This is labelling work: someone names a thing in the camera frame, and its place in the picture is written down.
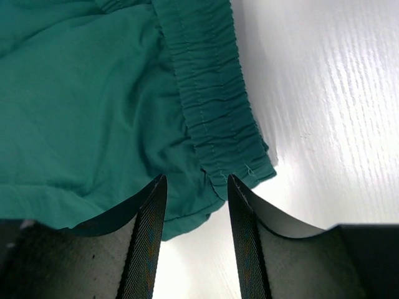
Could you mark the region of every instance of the stitching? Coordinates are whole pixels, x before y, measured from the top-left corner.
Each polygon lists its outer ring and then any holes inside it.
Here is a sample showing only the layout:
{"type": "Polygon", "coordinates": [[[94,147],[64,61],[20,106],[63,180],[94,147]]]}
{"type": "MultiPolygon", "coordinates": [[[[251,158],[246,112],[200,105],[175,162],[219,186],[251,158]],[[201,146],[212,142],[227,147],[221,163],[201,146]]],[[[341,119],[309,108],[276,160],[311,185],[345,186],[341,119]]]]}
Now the stitching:
{"type": "MultiPolygon", "coordinates": [[[[208,13],[211,16],[210,17],[210,23],[211,23],[211,29],[212,29],[211,32],[212,32],[213,40],[217,40],[216,39],[216,34],[215,34],[215,29],[214,29],[214,16],[212,14],[211,6],[209,5],[209,1],[208,0],[206,0],[206,5],[208,7],[208,13]]],[[[215,55],[215,57],[216,57],[216,65],[218,66],[218,71],[217,72],[218,72],[218,75],[219,75],[219,82],[222,83],[223,81],[222,81],[222,76],[221,76],[221,71],[220,71],[221,70],[221,63],[220,63],[220,55],[219,55],[219,48],[218,47],[216,47],[215,54],[216,54],[215,55]]],[[[259,178],[256,176],[254,171],[248,166],[248,164],[244,160],[243,151],[242,151],[242,149],[241,149],[241,147],[239,145],[239,141],[237,140],[236,132],[235,132],[235,130],[233,128],[233,118],[231,117],[231,114],[230,114],[231,105],[229,104],[229,101],[227,100],[224,88],[222,88],[222,91],[223,91],[223,95],[224,95],[224,102],[226,103],[226,106],[228,107],[227,115],[229,117],[230,129],[231,129],[231,132],[233,133],[233,138],[234,138],[234,140],[235,140],[235,142],[237,144],[238,153],[239,153],[239,155],[240,155],[245,167],[247,168],[248,175],[254,177],[256,179],[256,181],[258,183],[260,183],[259,178]]]]}
{"type": "MultiPolygon", "coordinates": [[[[194,80],[194,85],[195,85],[195,94],[196,94],[196,96],[197,96],[197,102],[198,102],[198,105],[199,105],[199,112],[200,112],[200,114],[201,114],[201,119],[202,119],[202,125],[204,126],[204,129],[205,129],[205,133],[206,133],[206,135],[207,136],[209,136],[209,131],[208,131],[208,128],[206,127],[206,124],[205,124],[205,117],[204,117],[204,113],[203,113],[203,110],[202,110],[202,106],[201,106],[201,101],[200,101],[200,93],[198,92],[198,84],[197,84],[197,81],[196,81],[196,76],[195,76],[195,72],[194,72],[194,69],[193,69],[193,59],[192,59],[192,54],[191,54],[191,51],[190,51],[190,48],[189,48],[189,43],[188,43],[188,41],[187,41],[187,35],[186,35],[186,27],[185,27],[185,25],[184,25],[184,23],[183,23],[183,20],[182,20],[182,18],[181,18],[181,10],[180,10],[180,8],[179,8],[179,5],[178,5],[178,2],[177,2],[177,0],[175,0],[175,6],[176,6],[176,10],[178,11],[178,16],[179,16],[179,20],[180,20],[180,24],[181,24],[181,26],[182,26],[182,28],[183,28],[183,36],[184,36],[184,38],[185,38],[185,42],[186,42],[186,49],[187,49],[187,52],[189,53],[189,55],[190,55],[190,65],[191,65],[191,71],[192,71],[192,74],[193,74],[193,80],[194,80]]],[[[220,175],[222,175],[222,177],[227,181],[227,177],[224,175],[224,173],[222,172],[222,169],[220,168],[220,165],[219,165],[219,161],[218,161],[218,159],[217,159],[217,157],[216,157],[216,152],[215,152],[215,150],[214,150],[214,145],[213,145],[213,143],[210,143],[210,145],[211,145],[211,150],[212,150],[212,152],[213,152],[213,156],[214,156],[214,159],[215,159],[215,161],[216,161],[216,165],[217,165],[217,167],[218,167],[218,170],[219,170],[219,173],[220,173],[220,175]]]]}

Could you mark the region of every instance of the elastic waistband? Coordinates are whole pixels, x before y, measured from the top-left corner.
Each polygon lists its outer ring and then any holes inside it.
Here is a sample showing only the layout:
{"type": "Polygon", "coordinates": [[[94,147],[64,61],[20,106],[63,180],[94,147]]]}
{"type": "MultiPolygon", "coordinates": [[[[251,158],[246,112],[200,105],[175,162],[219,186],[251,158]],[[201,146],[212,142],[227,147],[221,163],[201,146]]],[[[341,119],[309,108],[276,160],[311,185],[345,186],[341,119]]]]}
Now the elastic waistband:
{"type": "Polygon", "coordinates": [[[153,0],[201,166],[221,199],[235,174],[252,188],[273,177],[248,102],[229,0],[153,0]]]}

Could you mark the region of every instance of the teal shorts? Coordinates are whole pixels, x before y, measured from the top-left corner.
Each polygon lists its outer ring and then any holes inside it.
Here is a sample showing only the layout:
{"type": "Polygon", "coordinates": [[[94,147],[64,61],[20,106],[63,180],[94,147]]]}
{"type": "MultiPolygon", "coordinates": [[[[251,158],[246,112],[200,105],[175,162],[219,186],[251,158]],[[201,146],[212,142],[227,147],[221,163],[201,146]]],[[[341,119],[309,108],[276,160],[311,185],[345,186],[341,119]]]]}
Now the teal shorts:
{"type": "Polygon", "coordinates": [[[162,173],[168,240],[266,151],[228,0],[0,2],[0,219],[75,227],[162,173]]]}

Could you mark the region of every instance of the white wooden table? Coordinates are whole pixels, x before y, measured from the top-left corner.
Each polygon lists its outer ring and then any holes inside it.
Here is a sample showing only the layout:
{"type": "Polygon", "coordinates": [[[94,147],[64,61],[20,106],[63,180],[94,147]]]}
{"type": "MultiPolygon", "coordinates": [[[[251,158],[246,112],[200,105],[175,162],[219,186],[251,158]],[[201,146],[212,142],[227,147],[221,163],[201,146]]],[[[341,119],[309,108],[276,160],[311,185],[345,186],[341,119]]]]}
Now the white wooden table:
{"type": "MultiPolygon", "coordinates": [[[[323,228],[399,222],[399,0],[232,2],[278,172],[255,192],[323,228]]],[[[240,298],[227,205],[162,244],[159,298],[240,298]]]]}

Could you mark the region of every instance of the green fabric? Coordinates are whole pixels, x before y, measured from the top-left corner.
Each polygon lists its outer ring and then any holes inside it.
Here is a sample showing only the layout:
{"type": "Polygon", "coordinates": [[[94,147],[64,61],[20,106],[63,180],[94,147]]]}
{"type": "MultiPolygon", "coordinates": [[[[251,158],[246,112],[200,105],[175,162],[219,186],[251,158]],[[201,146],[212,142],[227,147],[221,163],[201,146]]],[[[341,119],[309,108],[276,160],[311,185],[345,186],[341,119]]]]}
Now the green fabric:
{"type": "Polygon", "coordinates": [[[0,219],[75,227],[168,178],[163,240],[271,178],[228,0],[0,1],[0,219]]]}

